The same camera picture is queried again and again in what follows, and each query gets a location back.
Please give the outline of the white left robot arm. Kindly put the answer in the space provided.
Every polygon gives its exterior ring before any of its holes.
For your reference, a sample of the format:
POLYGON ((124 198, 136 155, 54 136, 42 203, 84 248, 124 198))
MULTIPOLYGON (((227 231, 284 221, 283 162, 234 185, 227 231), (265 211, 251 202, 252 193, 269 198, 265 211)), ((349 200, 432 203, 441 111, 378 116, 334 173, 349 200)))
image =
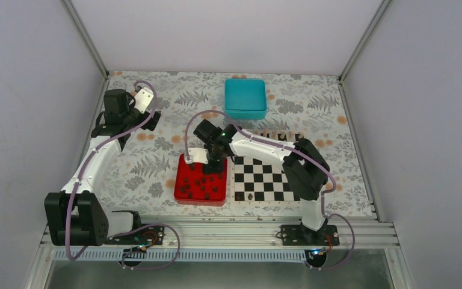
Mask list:
POLYGON ((155 89, 137 86, 136 94, 112 89, 91 131, 90 145, 75 174, 58 193, 48 193, 44 206, 51 242, 56 246, 100 246, 119 234, 134 244, 143 237, 138 213, 104 208, 99 199, 103 182, 133 131, 153 131, 161 112, 155 89))

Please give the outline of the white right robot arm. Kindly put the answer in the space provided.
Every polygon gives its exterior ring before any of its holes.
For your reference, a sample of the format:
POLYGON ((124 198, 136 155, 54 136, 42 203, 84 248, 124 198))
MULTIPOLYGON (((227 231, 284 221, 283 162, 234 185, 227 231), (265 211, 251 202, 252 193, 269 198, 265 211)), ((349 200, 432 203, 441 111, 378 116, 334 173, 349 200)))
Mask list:
POLYGON ((334 179, 329 165, 309 140, 272 140, 234 123, 221 129, 208 120, 196 127, 194 135, 203 142, 203 148, 186 147, 184 160, 187 164, 209 166, 227 157, 248 157, 282 170, 292 192, 300 198, 303 240, 316 245, 324 239, 327 216, 322 207, 322 189, 334 179))

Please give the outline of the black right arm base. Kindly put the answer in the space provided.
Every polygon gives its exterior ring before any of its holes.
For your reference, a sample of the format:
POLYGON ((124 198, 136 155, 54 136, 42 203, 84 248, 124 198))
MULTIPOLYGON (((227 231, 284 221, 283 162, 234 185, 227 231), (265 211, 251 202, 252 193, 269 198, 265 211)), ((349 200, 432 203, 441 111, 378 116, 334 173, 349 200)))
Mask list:
POLYGON ((337 227, 327 222, 317 231, 305 227, 302 223, 281 225, 276 237, 281 239, 284 246, 309 246, 310 249, 304 250, 304 256, 305 262, 312 268, 321 268, 326 263, 328 252, 340 245, 337 227))

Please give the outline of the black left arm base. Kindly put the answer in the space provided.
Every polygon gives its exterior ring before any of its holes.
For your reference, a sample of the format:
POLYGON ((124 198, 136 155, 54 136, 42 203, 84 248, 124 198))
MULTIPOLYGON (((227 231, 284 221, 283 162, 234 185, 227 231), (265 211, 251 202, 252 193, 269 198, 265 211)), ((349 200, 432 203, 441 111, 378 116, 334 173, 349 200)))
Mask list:
POLYGON ((144 252, 154 245, 162 245, 165 226, 152 226, 142 222, 138 211, 111 211, 109 216, 109 235, 105 244, 127 245, 123 253, 144 252))

